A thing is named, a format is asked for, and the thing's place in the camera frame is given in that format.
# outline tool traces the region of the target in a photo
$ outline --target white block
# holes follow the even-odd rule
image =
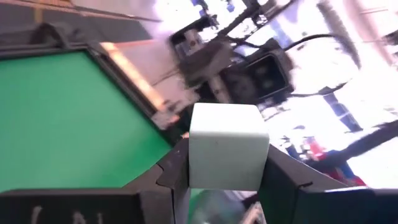
[[[189,139],[190,187],[258,190],[268,146],[256,106],[196,103]]]

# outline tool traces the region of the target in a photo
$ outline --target mounted camera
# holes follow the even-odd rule
[[[215,16],[203,16],[170,37],[185,84],[201,101],[254,105],[266,101],[272,106],[285,101],[293,91],[289,75],[292,61],[276,40],[269,39],[253,54],[243,56],[235,48],[244,45],[241,42],[247,37],[227,36],[243,20],[259,13],[263,13],[260,5],[248,7],[207,43],[199,32],[213,26]]]

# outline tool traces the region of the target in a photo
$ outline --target green screen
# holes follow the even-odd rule
[[[169,150],[85,53],[0,62],[0,192],[122,187]]]

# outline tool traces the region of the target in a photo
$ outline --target white cube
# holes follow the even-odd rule
[[[190,187],[258,190],[268,146],[256,106],[196,103],[189,139]]]

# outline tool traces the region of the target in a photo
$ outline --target green panel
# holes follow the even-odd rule
[[[169,150],[83,52],[0,62],[0,191],[122,187]]]

